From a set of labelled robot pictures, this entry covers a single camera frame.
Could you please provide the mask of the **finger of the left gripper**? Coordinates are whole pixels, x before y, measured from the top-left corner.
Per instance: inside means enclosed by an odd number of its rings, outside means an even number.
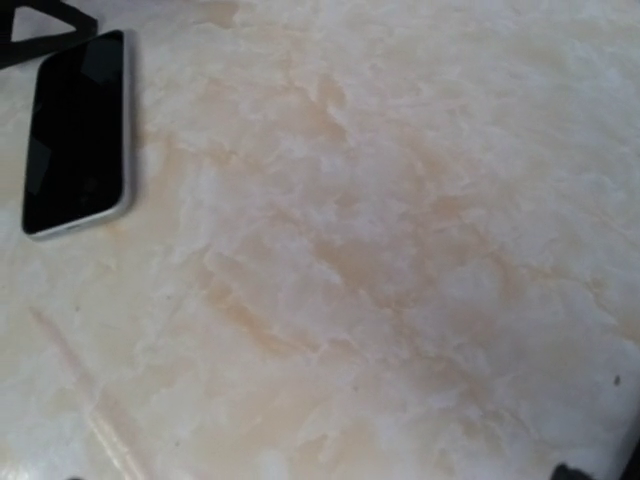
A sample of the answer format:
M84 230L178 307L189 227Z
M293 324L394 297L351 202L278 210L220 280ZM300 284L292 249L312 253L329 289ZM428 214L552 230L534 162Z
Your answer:
M66 1L2 1L1 69L89 40L98 28L95 17Z

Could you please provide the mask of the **black phone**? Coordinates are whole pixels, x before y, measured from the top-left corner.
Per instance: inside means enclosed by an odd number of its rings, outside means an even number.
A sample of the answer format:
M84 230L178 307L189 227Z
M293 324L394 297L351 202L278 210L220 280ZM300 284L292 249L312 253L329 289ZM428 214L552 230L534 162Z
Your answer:
M112 30L49 56L35 85L21 227L43 239L124 213L134 195L132 67Z

